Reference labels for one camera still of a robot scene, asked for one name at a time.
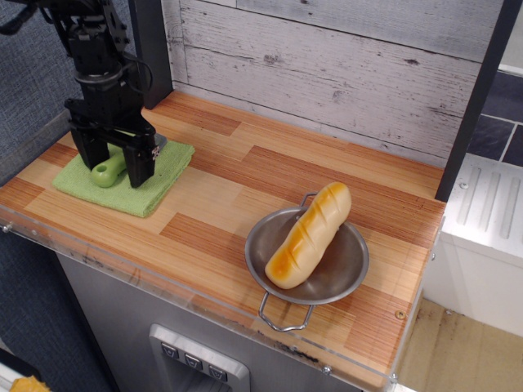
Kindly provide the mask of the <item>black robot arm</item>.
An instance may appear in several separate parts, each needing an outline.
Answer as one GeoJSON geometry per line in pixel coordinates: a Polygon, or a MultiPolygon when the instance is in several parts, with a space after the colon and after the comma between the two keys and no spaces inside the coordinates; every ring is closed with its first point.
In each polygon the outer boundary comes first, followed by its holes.
{"type": "Polygon", "coordinates": [[[141,60],[126,51],[127,27],[110,1],[28,1],[53,24],[74,62],[82,98],[68,99],[71,134],[84,164],[109,159],[109,145],[123,151],[132,187],[154,175],[159,147],[141,114],[145,88],[141,60]]]}

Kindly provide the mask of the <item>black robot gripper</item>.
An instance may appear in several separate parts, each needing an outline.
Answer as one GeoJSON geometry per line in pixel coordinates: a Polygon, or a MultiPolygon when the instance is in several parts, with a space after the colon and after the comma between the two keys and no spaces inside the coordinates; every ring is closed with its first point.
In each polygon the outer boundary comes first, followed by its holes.
{"type": "Polygon", "coordinates": [[[123,156],[132,188],[154,175],[156,134],[144,119],[144,92],[138,75],[77,75],[83,97],[68,99],[71,135],[85,166],[92,170],[110,158],[108,144],[126,146],[123,156]],[[146,146],[129,145],[138,142],[146,146]]]}

